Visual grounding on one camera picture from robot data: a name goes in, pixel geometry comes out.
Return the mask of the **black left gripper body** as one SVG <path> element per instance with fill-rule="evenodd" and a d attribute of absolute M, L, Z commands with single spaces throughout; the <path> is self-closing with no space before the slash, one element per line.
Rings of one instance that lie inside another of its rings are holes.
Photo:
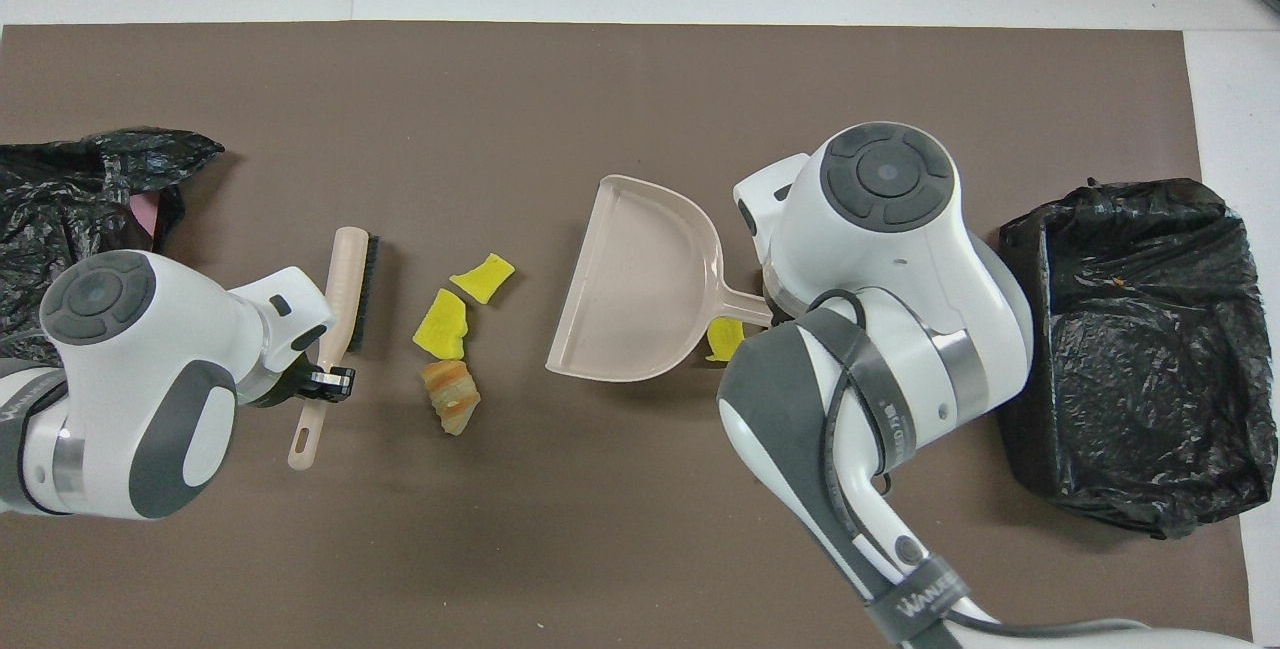
<path fill-rule="evenodd" d="M 308 357 L 296 357 L 275 384 L 257 399 L 251 399 L 248 406 L 268 408 L 279 406 L 285 399 L 317 398 L 321 394 L 321 389 L 314 380 L 314 375 L 319 373 L 321 373 L 320 367 L 311 362 Z"/>

